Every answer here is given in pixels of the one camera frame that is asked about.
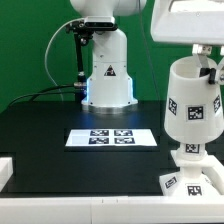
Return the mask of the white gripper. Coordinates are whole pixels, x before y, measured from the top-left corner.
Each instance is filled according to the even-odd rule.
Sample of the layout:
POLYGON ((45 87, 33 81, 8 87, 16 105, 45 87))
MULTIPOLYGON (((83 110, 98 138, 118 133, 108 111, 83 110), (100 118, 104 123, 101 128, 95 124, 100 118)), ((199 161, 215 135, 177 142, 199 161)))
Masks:
POLYGON ((224 84, 224 46, 217 68, 208 62, 210 45, 224 45, 224 0, 155 0, 151 35, 155 42, 194 44, 199 76, 209 76, 209 84, 224 84))

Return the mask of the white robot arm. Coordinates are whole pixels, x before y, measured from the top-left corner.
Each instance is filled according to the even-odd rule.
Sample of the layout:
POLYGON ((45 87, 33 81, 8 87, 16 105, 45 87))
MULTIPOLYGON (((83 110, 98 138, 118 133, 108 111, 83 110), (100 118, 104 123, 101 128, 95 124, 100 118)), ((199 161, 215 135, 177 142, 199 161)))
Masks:
MULTIPOLYGON (((70 0, 81 14, 75 24, 80 40, 93 40, 93 70, 87 79, 85 110, 121 113, 137 104, 127 73, 127 37, 117 16, 139 14, 148 0, 70 0)), ((155 0, 152 39, 174 44, 224 44, 224 0, 155 0)))

